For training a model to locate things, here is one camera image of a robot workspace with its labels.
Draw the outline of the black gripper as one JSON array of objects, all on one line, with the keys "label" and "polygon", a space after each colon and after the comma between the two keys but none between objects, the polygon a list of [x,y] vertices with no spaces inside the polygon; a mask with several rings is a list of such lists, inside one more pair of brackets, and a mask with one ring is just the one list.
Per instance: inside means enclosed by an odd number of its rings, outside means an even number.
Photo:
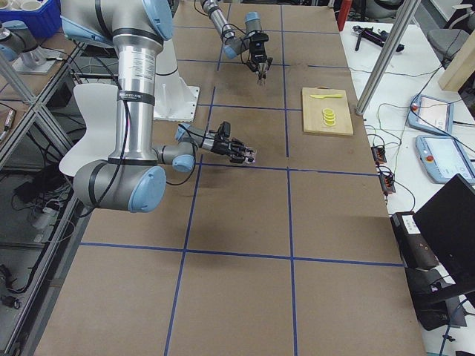
[{"label": "black gripper", "polygon": [[265,45],[261,48],[249,46],[249,59],[247,61],[247,67],[257,76],[258,80],[266,79],[266,75],[272,66],[272,61],[273,58],[267,56],[266,54]]},{"label": "black gripper", "polygon": [[228,156],[231,163],[247,164],[246,154],[255,154],[256,151],[246,146],[242,141],[236,138],[229,140],[228,138],[214,138],[212,153]]}]

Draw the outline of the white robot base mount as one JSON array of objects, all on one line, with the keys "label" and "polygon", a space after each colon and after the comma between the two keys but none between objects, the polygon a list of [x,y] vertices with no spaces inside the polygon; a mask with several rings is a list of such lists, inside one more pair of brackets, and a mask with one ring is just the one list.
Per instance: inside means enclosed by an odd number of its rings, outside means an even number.
[{"label": "white robot base mount", "polygon": [[200,88],[188,86],[179,73],[174,43],[165,41],[157,56],[154,87],[154,120],[192,122]]}]

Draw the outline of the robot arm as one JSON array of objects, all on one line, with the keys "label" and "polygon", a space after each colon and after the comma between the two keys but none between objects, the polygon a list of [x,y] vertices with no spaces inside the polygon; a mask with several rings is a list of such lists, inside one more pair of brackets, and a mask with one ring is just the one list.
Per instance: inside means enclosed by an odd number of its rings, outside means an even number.
[{"label": "robot arm", "polygon": [[256,73],[258,84],[263,85],[273,58],[266,53],[265,44],[269,41],[269,36],[262,28],[259,13],[255,11],[247,13],[244,21],[245,29],[241,30],[228,22],[218,1],[200,1],[200,5],[203,13],[212,21],[217,30],[227,58],[235,59],[248,52],[247,60],[241,59],[241,63]]},{"label": "robot arm", "polygon": [[119,59],[115,148],[107,159],[83,165],[73,178],[76,195],[90,210],[154,210],[167,185],[162,166],[192,171],[196,150],[205,142],[209,151],[233,163],[253,162],[254,151],[229,137],[226,122],[215,132],[182,127],[177,145],[153,148],[154,69],[173,32],[167,1],[66,1],[62,21],[65,35],[112,46]]}]

